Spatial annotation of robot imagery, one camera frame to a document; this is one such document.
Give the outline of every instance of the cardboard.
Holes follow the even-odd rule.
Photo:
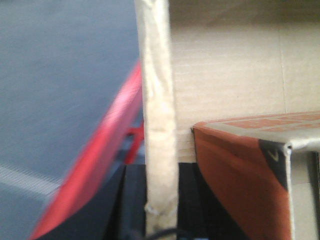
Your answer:
[[[195,161],[194,123],[319,110],[320,1],[135,2],[157,212],[152,199],[176,199],[177,162]]]
[[[168,3],[136,0],[135,4],[143,76],[146,233],[151,234],[177,225],[176,112],[172,68],[163,64],[171,59]]]
[[[196,158],[251,240],[319,239],[320,112],[199,122]]]

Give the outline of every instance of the black object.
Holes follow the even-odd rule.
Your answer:
[[[188,230],[197,238],[207,239],[208,233],[193,167],[190,163],[179,164],[178,227]]]
[[[178,240],[249,240],[210,190],[196,163],[179,164]],[[141,240],[145,235],[146,168],[121,166],[80,211],[38,240]]]
[[[120,166],[107,184],[81,210],[38,240],[113,239],[106,226],[115,221],[125,167]]]
[[[132,232],[145,235],[147,201],[145,165],[128,165],[125,171],[118,220],[118,240],[127,240]]]

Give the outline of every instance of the gray surface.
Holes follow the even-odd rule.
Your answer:
[[[137,59],[133,0],[0,0],[0,167],[61,180]],[[0,239],[50,196],[0,185]]]

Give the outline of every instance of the cardboard wall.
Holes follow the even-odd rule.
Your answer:
[[[320,1],[169,3],[180,162],[196,122],[320,109]]]

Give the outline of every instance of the gray fabric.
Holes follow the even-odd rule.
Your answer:
[[[137,59],[131,0],[0,1],[0,239],[29,236]]]

